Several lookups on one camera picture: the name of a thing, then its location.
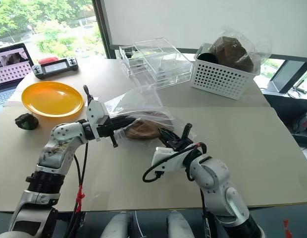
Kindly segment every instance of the white basket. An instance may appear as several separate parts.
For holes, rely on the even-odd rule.
[[[199,60],[201,51],[202,47],[194,56],[196,61],[191,74],[191,86],[227,98],[239,99],[256,74]]]

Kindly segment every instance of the window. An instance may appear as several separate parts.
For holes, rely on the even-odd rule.
[[[91,0],[0,0],[0,48],[24,43],[46,56],[105,56]]]
[[[267,59],[260,67],[260,75],[254,78],[259,88],[266,89],[268,82],[283,64],[282,59]]]
[[[307,71],[301,76],[294,86],[297,90],[307,95]]]

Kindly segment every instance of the laptop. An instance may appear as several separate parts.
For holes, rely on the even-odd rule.
[[[0,105],[9,99],[33,65],[23,43],[0,48]]]

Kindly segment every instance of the yellow plate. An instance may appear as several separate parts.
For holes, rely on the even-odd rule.
[[[83,98],[78,91],[52,81],[30,85],[23,91],[21,100],[32,112],[53,118],[69,116],[83,106]]]

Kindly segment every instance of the white table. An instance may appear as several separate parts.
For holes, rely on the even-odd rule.
[[[70,72],[50,80],[69,84],[82,95],[82,85],[87,84],[99,101],[134,88],[116,60],[82,59],[79,66],[78,74]],[[28,75],[17,87],[15,100],[19,92],[37,81]],[[209,154],[227,164],[232,182],[248,206],[307,203],[307,160],[255,83],[238,101],[191,88],[188,83],[158,93],[175,117],[193,124],[195,141],[206,142]],[[0,211],[15,209],[28,186],[24,180],[33,173],[50,130],[59,123],[85,117],[84,110],[67,118],[37,116],[39,128],[25,131],[14,125],[14,119],[27,110],[20,103],[9,105],[0,113]],[[147,150],[123,144],[114,149],[106,139],[89,144],[84,211],[201,207],[199,189],[187,181],[184,171],[167,173],[153,183],[142,182],[159,141],[151,142]],[[76,153],[80,162],[83,149]],[[73,209],[77,186],[76,168],[72,166],[60,191],[59,211]]]

